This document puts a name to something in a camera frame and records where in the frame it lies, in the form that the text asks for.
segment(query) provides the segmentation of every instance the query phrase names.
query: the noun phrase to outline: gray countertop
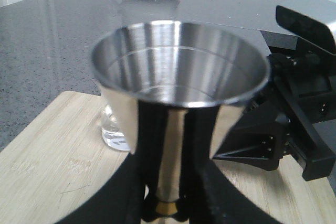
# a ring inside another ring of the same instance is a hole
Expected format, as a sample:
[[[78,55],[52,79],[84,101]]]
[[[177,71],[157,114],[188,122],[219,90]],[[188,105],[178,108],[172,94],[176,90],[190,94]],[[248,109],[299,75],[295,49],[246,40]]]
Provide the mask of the gray countertop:
[[[25,0],[1,7],[0,150],[62,91],[99,94],[88,57],[107,32],[156,19],[207,23],[244,37],[266,56],[267,45],[296,45],[296,37],[276,24],[281,1]],[[325,131],[331,123],[317,128]]]

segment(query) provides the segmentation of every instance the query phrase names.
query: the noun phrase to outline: stainless steel cup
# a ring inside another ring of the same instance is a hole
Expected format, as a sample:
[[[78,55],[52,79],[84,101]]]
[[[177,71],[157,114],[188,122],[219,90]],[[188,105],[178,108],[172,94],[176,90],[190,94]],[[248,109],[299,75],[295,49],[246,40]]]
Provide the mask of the stainless steel cup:
[[[191,171],[198,173],[213,157],[266,84],[267,59],[224,30],[160,20],[109,34],[95,46],[92,66],[139,159],[147,201],[158,202],[143,218],[182,220],[183,204],[167,204],[191,198],[185,186]]]

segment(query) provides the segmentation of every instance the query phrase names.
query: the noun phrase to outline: glass of water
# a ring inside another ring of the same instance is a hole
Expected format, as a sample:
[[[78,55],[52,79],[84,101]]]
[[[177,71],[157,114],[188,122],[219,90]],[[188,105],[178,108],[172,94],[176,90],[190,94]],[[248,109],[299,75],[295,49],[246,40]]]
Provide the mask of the glass of water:
[[[103,99],[103,109],[101,112],[101,133],[104,142],[111,148],[123,152],[130,150],[124,134],[121,132],[116,117],[113,115],[111,106]]]

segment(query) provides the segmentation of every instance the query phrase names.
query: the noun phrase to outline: water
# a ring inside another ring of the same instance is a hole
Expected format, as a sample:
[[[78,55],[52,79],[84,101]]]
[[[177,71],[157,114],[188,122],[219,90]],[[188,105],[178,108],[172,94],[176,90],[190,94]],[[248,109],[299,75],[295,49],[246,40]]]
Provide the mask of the water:
[[[119,129],[117,119],[113,115],[112,109],[109,105],[104,107],[101,115],[101,133],[104,142],[111,148],[128,152],[130,150],[124,134]]]

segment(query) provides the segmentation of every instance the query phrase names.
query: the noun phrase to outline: wooden cutting board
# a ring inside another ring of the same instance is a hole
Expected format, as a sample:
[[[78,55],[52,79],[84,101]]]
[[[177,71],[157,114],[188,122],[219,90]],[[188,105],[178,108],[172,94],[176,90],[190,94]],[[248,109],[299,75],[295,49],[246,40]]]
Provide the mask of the wooden cutting board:
[[[0,223],[51,224],[90,198],[126,153],[108,148],[100,131],[100,97],[60,94],[0,153]],[[261,209],[288,224],[336,223],[326,178],[305,182],[284,157],[278,170],[215,161]]]

